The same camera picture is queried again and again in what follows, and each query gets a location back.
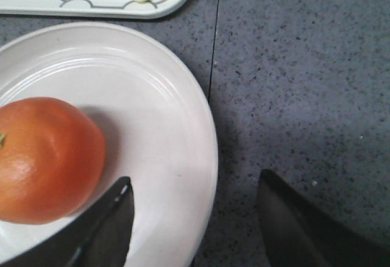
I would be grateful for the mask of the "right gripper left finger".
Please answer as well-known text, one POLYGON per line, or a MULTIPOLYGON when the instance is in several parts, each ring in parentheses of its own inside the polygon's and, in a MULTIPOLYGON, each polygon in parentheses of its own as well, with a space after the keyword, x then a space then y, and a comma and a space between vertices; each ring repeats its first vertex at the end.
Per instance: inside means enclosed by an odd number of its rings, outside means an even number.
POLYGON ((135 214, 129 177, 120 177, 62 230, 1 266, 124 266, 135 214))

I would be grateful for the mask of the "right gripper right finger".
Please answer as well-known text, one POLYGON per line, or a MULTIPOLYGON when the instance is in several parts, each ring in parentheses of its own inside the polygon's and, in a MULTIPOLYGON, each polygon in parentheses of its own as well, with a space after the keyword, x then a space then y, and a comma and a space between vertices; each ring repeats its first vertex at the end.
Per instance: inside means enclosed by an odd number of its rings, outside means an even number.
POLYGON ((270 169, 258 214, 271 266, 389 266, 389 251, 331 219, 270 169))

